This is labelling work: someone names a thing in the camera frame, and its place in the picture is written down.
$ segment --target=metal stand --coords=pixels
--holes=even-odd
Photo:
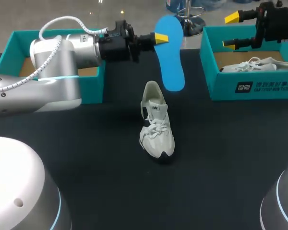
[[[193,15],[190,13],[191,9],[200,9],[202,12],[198,15]],[[203,13],[205,13],[203,7],[193,7],[191,6],[191,0],[186,0],[186,8],[178,11],[175,16],[181,23],[185,37],[197,36],[203,32],[206,23],[199,17]]]

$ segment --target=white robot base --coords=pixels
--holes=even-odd
[[[0,137],[0,230],[71,230],[60,190],[28,145]]]

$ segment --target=shoe sole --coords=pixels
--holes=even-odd
[[[161,156],[158,158],[158,157],[154,157],[151,154],[149,154],[149,152],[145,148],[142,148],[142,149],[148,154],[148,156],[152,160],[156,161],[159,164],[169,164],[169,163],[172,163],[174,160],[174,157],[173,157],[174,153],[169,156],[165,152],[162,152]]]

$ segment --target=reflective floor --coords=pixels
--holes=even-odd
[[[283,3],[288,7],[288,0]],[[220,25],[232,12],[255,9],[258,4],[228,0],[222,8],[206,12],[202,18],[207,25]],[[166,0],[0,0],[0,52],[13,30],[40,29],[48,21],[64,15],[78,17],[90,28],[112,29],[115,20],[126,19],[136,34],[141,35],[152,32],[158,19],[167,14],[173,13],[166,9]],[[77,27],[75,22],[63,21],[51,28]],[[185,38],[182,48],[199,48],[200,42],[201,36]]]

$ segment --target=blue insole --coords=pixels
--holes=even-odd
[[[167,35],[169,41],[155,46],[163,84],[169,91],[180,91],[185,85],[180,61],[180,46],[183,40],[182,26],[174,16],[164,16],[156,24],[155,33]]]

